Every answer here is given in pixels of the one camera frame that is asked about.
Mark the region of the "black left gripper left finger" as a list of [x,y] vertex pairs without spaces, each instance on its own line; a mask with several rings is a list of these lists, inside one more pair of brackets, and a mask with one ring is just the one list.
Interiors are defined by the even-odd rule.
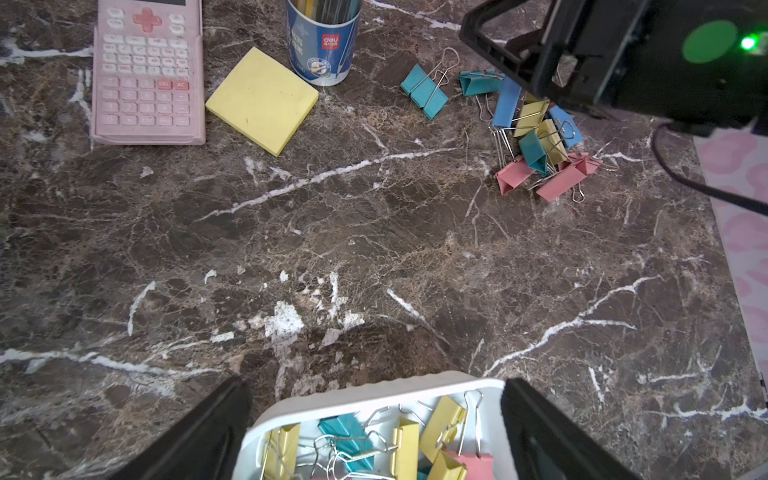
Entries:
[[113,479],[230,479],[247,430],[251,397],[232,376]]

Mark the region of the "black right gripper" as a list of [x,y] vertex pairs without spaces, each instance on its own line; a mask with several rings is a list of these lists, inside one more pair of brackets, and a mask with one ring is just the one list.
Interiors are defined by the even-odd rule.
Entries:
[[764,1],[555,1],[542,27],[500,45],[484,26],[518,1],[486,1],[459,37],[537,97],[692,128],[767,126]]

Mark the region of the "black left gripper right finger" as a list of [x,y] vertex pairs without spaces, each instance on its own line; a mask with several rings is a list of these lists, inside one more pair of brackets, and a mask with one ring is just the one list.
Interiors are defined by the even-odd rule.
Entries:
[[519,479],[636,479],[522,378],[508,379],[501,414]]

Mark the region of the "white storage tray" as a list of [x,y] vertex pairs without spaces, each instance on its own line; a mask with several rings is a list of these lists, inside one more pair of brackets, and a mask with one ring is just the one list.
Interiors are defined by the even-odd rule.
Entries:
[[[282,400],[246,433],[236,479],[515,479],[504,384],[458,371]],[[373,450],[347,457],[318,427],[353,413]]]

